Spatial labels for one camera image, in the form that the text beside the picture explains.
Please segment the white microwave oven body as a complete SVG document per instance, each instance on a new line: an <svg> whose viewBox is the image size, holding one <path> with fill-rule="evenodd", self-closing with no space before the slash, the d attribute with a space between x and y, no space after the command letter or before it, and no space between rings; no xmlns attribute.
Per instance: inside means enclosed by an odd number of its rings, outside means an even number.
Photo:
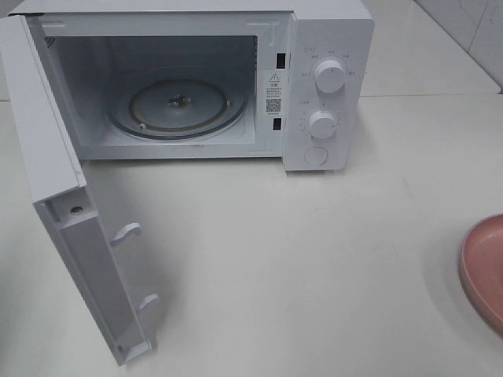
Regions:
<svg viewBox="0 0 503 377"><path fill-rule="evenodd" d="M23 147L91 159L347 159L374 21L360 1L25 1L1 21Z"/></svg>

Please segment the white microwave door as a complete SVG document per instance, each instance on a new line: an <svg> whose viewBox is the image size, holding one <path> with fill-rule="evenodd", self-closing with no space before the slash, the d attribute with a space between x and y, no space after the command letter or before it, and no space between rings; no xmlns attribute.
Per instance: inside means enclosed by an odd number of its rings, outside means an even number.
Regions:
<svg viewBox="0 0 503 377"><path fill-rule="evenodd" d="M15 15L1 20L1 55L33 207L79 289L117 364L151 350L114 248L141 235L130 223L113 238L87 185L67 127L65 90L50 62L41 23Z"/></svg>

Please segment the white dial knob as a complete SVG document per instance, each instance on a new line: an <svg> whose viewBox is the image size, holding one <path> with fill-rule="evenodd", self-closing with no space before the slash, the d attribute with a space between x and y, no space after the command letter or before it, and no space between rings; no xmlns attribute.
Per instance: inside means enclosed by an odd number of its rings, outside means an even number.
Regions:
<svg viewBox="0 0 503 377"><path fill-rule="evenodd" d="M325 59L314 67L316 87L323 93L340 90L345 84L346 74L344 63L335 57Z"/></svg>
<svg viewBox="0 0 503 377"><path fill-rule="evenodd" d="M308 119L308 126L311 137L324 140L331 137L338 124L338 117L328 111L314 112Z"/></svg>

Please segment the pink round plate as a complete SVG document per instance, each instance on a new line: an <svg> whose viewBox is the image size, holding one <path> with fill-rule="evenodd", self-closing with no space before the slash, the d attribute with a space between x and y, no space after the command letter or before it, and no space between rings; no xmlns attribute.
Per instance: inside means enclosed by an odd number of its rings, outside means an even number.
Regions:
<svg viewBox="0 0 503 377"><path fill-rule="evenodd" d="M474 224L460 252L459 275L468 300L499 335L502 334L502 215Z"/></svg>

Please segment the round white door button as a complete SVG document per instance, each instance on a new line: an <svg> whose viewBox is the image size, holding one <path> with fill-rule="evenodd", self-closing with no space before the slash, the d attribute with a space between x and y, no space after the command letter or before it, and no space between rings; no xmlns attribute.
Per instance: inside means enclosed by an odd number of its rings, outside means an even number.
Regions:
<svg viewBox="0 0 503 377"><path fill-rule="evenodd" d="M323 147L313 147L305 152L304 159L310 165L323 166L327 162L328 152Z"/></svg>

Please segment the glass microwave turntable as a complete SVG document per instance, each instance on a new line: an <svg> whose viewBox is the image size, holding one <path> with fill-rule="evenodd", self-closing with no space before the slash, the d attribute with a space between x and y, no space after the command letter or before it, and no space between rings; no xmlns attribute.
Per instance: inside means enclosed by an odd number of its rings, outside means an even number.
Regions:
<svg viewBox="0 0 503 377"><path fill-rule="evenodd" d="M138 137L169 141L201 137L242 116L253 79L230 69L194 65L130 73L109 87L107 116Z"/></svg>

